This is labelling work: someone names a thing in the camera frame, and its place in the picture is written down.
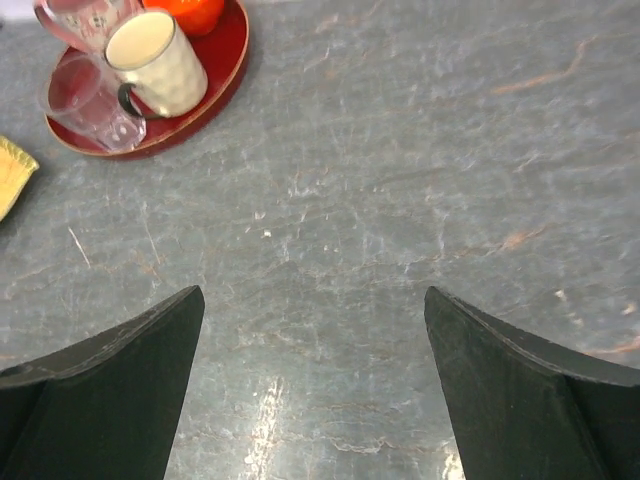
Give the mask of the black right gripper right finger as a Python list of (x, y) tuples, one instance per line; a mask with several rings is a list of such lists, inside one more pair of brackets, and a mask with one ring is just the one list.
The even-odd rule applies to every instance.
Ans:
[(424, 317), (468, 479), (636, 479), (639, 372), (426, 291)]

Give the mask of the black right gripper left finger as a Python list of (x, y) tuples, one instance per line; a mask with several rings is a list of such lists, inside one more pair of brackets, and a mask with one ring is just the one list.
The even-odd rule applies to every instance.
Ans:
[(161, 479), (204, 317), (197, 285), (1, 372), (4, 479)]

